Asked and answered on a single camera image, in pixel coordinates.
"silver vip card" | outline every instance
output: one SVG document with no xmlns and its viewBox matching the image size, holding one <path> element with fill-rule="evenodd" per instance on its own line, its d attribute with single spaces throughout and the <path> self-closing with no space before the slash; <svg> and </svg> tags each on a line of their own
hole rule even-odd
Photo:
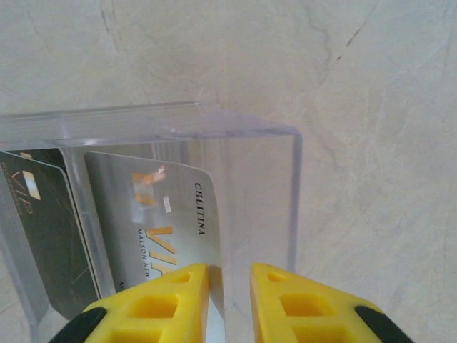
<svg viewBox="0 0 457 343">
<path fill-rule="evenodd" d="M 185 164 L 88 152 L 116 290 L 193 263 L 210 266 L 207 342 L 224 341 L 219 221 L 211 177 Z"/>
</svg>

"card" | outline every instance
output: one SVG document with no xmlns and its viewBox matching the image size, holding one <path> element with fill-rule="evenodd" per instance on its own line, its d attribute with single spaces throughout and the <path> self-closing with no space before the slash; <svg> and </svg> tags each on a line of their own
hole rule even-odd
<svg viewBox="0 0 457 343">
<path fill-rule="evenodd" d="M 210 266 L 207 342 L 224 340 L 219 219 L 203 170 L 116 154 L 85 154 L 116 290 L 193 263 Z"/>
<path fill-rule="evenodd" d="M 0 165 L 51 306 L 67 319 L 97 300 L 58 149 L 0 152 Z M 59 166 L 34 160 L 39 157 Z"/>
</svg>

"gold vip lettering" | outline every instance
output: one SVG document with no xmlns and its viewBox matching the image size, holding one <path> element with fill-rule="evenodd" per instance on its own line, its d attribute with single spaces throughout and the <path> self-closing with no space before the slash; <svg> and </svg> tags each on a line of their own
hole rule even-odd
<svg viewBox="0 0 457 343">
<path fill-rule="evenodd" d="M 167 250 L 169 252 L 169 254 L 164 254 L 161 252 L 155 252 L 154 250 L 150 250 L 149 256 L 160 262 L 166 262 L 166 263 L 176 266 L 176 264 L 177 264 L 176 257 L 175 257 L 176 249 L 168 242 L 165 242 L 164 240 L 157 237 L 158 235 L 162 235 L 162 234 L 173 234 L 173 227 L 158 227 L 155 229 L 146 230 L 146 237 L 148 237 L 151 241 L 158 244 L 160 247 Z M 152 262 L 151 267 L 152 267 L 152 269 L 155 269 L 155 270 L 161 272 L 162 275 L 168 274 L 169 272 L 173 271 L 172 268 L 170 268 L 166 265 L 160 264 L 160 263 Z"/>
<path fill-rule="evenodd" d="M 32 214 L 34 213 L 34 209 L 32 208 L 31 202 L 29 201 L 29 191 L 27 188 L 22 184 L 20 180 L 20 175 L 22 173 L 17 171 L 13 175 L 10 176 L 10 187 L 12 192 L 14 193 L 14 198 L 19 203 L 19 206 L 23 207 L 27 213 Z"/>
</svg>

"white marble surface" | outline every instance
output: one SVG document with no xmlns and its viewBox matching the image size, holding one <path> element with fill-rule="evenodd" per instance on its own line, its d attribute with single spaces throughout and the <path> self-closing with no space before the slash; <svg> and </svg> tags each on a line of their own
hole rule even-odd
<svg viewBox="0 0 457 343">
<path fill-rule="evenodd" d="M 300 273 L 457 337 L 457 1 L 2 0 L 0 112 L 199 99 L 304 137 Z M 0 263 L 0 342 L 25 342 Z"/>
</svg>

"black rubber grip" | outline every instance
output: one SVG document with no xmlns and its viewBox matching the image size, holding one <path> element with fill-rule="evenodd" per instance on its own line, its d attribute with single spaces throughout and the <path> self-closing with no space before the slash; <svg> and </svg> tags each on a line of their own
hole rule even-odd
<svg viewBox="0 0 457 343">
<path fill-rule="evenodd" d="M 355 310 L 381 342 L 413 343 L 411 338 L 406 336 L 406 334 L 384 313 L 370 309 L 367 306 L 357 306 L 355 307 Z"/>
<path fill-rule="evenodd" d="M 84 343 L 106 313 L 103 307 L 96 307 L 78 314 L 49 343 Z"/>
</svg>

